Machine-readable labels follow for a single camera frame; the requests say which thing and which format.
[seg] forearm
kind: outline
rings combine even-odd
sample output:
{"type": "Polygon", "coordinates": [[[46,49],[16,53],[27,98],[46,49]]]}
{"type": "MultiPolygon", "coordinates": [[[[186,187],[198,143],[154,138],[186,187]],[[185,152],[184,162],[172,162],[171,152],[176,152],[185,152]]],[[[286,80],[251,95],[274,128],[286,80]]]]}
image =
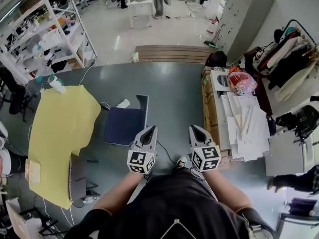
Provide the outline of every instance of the forearm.
{"type": "Polygon", "coordinates": [[[234,212],[237,213],[246,207],[252,207],[249,198],[240,189],[233,186],[219,171],[207,171],[203,175],[218,201],[227,205],[234,212]]]}
{"type": "Polygon", "coordinates": [[[128,203],[142,177],[143,174],[129,172],[118,185],[95,204],[93,209],[103,209],[112,215],[128,203]]]}

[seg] wooden plank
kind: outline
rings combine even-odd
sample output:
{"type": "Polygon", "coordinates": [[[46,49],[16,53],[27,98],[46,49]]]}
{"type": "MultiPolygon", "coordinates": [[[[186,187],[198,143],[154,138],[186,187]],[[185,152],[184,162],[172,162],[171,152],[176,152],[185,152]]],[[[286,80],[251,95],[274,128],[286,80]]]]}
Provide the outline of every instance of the wooden plank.
{"type": "Polygon", "coordinates": [[[204,57],[198,57],[198,56],[184,56],[184,55],[140,55],[139,59],[164,59],[164,58],[180,58],[180,59],[194,59],[194,60],[205,60],[204,57]]]}
{"type": "Polygon", "coordinates": [[[193,60],[193,59],[179,59],[179,58],[155,58],[155,59],[140,59],[139,62],[187,62],[205,64],[206,60],[193,60]]]}
{"type": "Polygon", "coordinates": [[[215,48],[196,47],[196,46],[180,46],[180,45],[145,45],[136,46],[135,51],[149,51],[149,50],[184,50],[184,51],[204,51],[215,52],[215,48]]]}
{"type": "Polygon", "coordinates": [[[159,51],[140,51],[139,57],[145,55],[179,55],[179,56],[198,56],[208,58],[210,53],[207,52],[196,52],[196,51],[182,51],[182,50],[159,50],[159,51]]]}

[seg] black office chair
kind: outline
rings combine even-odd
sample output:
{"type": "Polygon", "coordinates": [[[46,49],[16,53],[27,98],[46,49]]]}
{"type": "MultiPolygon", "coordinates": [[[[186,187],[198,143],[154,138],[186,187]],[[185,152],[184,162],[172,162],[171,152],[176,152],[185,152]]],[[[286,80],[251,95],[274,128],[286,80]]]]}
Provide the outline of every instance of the black office chair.
{"type": "Polygon", "coordinates": [[[25,120],[26,109],[30,109],[33,113],[34,110],[28,106],[29,102],[33,97],[36,97],[36,94],[26,95],[26,90],[24,86],[19,85],[12,73],[6,67],[0,67],[0,79],[4,82],[4,84],[8,87],[11,92],[10,99],[4,98],[3,101],[10,103],[9,113],[10,114],[23,114],[23,121],[25,120]]]}

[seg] plastic bag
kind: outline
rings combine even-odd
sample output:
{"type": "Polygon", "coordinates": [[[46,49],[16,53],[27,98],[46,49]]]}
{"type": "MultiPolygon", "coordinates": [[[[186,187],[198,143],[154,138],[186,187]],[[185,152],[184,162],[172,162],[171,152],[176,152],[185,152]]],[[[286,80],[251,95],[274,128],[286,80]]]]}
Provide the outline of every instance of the plastic bag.
{"type": "Polygon", "coordinates": [[[257,82],[254,78],[240,69],[230,70],[228,80],[230,87],[240,96],[250,94],[257,88],[257,82]]]}

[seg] yellow cloth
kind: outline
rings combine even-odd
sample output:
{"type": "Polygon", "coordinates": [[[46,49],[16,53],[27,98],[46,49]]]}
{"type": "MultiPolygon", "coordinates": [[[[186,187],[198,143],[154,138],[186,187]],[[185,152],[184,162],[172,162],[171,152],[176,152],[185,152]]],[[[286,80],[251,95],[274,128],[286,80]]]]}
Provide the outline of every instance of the yellow cloth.
{"type": "Polygon", "coordinates": [[[81,86],[66,86],[64,94],[45,90],[37,108],[29,144],[29,159],[41,166],[40,183],[29,182],[32,191],[68,209],[71,153],[87,146],[101,106],[81,86]]]}

